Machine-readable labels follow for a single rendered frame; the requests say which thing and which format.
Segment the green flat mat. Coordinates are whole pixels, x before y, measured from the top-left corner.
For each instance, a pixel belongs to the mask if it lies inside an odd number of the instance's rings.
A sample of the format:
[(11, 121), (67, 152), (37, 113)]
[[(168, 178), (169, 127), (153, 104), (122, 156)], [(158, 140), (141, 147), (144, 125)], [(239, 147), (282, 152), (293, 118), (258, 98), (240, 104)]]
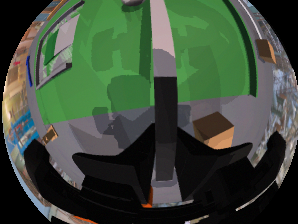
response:
[[(152, 7), (84, 0), (73, 43), (53, 59), (57, 71), (37, 91), (44, 125), (156, 105)], [(176, 57), (178, 103), (250, 95), (249, 57), (223, 0), (165, 0)], [(53, 71), (53, 72), (55, 72)]]

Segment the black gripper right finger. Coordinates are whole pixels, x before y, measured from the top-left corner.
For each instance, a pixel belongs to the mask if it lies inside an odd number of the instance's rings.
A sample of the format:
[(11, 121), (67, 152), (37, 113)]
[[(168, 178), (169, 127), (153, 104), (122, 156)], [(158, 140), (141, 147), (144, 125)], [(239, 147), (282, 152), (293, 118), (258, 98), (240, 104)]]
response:
[(204, 186), (218, 168), (227, 167), (243, 159), (253, 149), (253, 143), (243, 143), (225, 149), (213, 149), (201, 143), (178, 127), (176, 139), (176, 175), (182, 202), (193, 200), (194, 194)]

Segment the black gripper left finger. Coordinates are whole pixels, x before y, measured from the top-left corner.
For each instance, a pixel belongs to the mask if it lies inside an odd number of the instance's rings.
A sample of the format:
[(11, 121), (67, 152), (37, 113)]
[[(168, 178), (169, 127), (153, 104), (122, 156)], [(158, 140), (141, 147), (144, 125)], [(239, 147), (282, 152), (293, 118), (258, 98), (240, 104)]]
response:
[(132, 185), (141, 204), (148, 204), (154, 152), (156, 152), (154, 135), (156, 135), (156, 123), (150, 124), (150, 127), (120, 155), (98, 156), (78, 152), (73, 153), (72, 159), (85, 176)]

